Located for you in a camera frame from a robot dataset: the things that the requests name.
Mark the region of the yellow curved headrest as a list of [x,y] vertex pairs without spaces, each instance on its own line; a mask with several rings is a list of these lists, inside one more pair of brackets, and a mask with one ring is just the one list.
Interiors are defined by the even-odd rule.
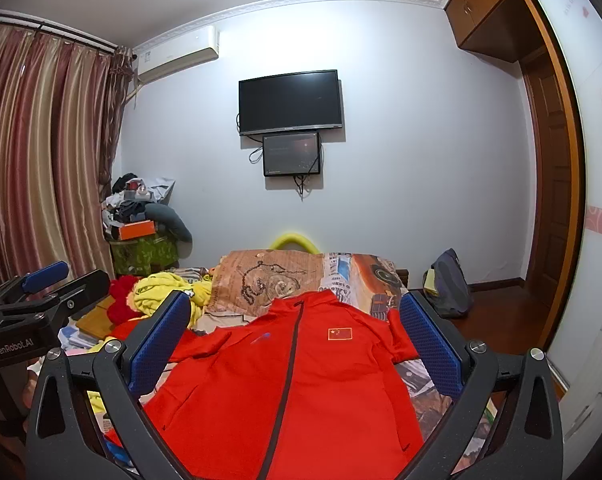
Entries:
[[288,246],[299,247],[303,252],[313,255],[321,252],[307,237],[295,232],[281,234],[269,248],[272,250],[286,250]]

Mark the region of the green patterned storage box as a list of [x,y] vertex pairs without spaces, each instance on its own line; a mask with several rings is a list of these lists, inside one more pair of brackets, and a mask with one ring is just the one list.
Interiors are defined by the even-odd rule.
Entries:
[[110,249],[114,272],[118,275],[148,276],[179,263],[176,240],[171,235],[112,240]]

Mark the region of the striped red gold curtain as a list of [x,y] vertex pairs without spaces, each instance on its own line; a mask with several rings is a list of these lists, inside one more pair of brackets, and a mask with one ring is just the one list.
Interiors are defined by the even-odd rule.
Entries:
[[101,202],[132,76],[130,49],[0,24],[0,283],[56,261],[113,271]]

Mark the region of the dark blue backpack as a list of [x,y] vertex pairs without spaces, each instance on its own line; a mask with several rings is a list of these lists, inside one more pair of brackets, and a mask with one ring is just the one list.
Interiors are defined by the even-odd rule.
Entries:
[[423,292],[441,318],[466,318],[474,300],[453,248],[443,252],[423,274]]

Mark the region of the small black wall monitor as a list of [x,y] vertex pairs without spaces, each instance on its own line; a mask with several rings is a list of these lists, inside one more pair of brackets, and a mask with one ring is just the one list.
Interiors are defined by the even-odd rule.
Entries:
[[263,174],[301,177],[321,173],[322,143],[317,132],[263,136]]

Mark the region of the black wall television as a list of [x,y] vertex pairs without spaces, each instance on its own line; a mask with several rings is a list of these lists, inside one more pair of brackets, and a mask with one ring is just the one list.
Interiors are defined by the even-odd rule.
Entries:
[[343,126],[337,70],[279,74],[238,82],[242,136],[339,129]]

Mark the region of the wooden overhead cabinet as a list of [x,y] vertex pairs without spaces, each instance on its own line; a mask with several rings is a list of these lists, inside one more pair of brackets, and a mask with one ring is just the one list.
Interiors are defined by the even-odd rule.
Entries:
[[546,50],[531,0],[449,0],[445,13],[464,51],[515,63]]

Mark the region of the grey neck pillow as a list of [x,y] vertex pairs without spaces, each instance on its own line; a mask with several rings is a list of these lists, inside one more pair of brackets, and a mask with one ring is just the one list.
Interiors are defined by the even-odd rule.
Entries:
[[193,236],[179,217],[177,212],[170,206],[159,203],[147,203],[144,205],[144,214],[147,220],[163,224],[176,240],[191,243]]

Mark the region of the yellow cartoon blanket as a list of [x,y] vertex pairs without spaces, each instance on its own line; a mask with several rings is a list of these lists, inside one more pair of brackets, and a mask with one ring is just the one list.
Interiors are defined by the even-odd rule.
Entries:
[[183,292],[187,296],[190,304],[188,328],[193,330],[205,314],[205,307],[212,297],[212,281],[209,278],[187,281],[172,272],[151,274],[135,283],[126,297],[126,304],[141,315],[151,316],[171,292]]

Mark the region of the orange box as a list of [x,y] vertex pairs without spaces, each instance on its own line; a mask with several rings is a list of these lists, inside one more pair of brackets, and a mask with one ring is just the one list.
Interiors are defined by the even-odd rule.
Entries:
[[155,222],[152,220],[144,220],[119,226],[118,229],[116,229],[115,238],[117,240],[136,240],[136,238],[150,236],[155,233]]

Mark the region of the printed newspaper bedspread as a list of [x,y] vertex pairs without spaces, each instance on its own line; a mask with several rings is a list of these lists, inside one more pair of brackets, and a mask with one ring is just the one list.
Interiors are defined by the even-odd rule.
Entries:
[[[276,300],[323,290],[333,292],[344,304],[381,320],[390,311],[397,311],[404,292],[393,264],[372,255],[233,252],[209,279],[212,297],[205,314],[193,330],[188,328],[189,315],[182,336],[203,336],[218,328],[247,325],[269,312]],[[141,315],[120,325],[112,324],[111,337],[125,340],[145,318],[150,316]],[[142,407],[167,380],[172,370],[171,357],[159,382],[141,398]],[[421,364],[418,352],[416,359],[401,362],[397,372],[408,388],[419,425],[417,396],[420,392],[435,396],[432,379]],[[426,431],[420,425],[419,429],[425,441]]]

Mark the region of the red zip jacket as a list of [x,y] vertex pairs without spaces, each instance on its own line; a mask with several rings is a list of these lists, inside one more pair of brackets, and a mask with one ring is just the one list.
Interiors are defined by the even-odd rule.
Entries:
[[202,479],[393,479],[423,445],[397,372],[417,351],[329,290],[247,325],[187,334],[144,412]]

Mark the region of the wooden door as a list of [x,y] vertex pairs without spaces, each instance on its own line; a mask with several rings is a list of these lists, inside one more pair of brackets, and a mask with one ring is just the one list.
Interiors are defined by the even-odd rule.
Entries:
[[546,346],[560,313],[560,279],[569,261],[571,166],[567,116],[548,51],[537,50],[522,62],[536,148],[536,218],[527,273],[531,296],[546,314],[539,336]]

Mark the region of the red plush cloth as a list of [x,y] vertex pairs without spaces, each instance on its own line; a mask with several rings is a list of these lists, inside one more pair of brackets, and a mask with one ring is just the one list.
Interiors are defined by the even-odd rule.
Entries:
[[141,317],[142,313],[134,306],[134,287],[138,281],[138,276],[121,275],[110,282],[109,296],[113,302],[107,309],[107,315],[113,325]]

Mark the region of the white air conditioner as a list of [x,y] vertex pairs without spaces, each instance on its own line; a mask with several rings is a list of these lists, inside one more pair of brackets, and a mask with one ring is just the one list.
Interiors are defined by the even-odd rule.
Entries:
[[209,25],[140,52],[137,77],[142,84],[149,84],[218,57],[219,32]]

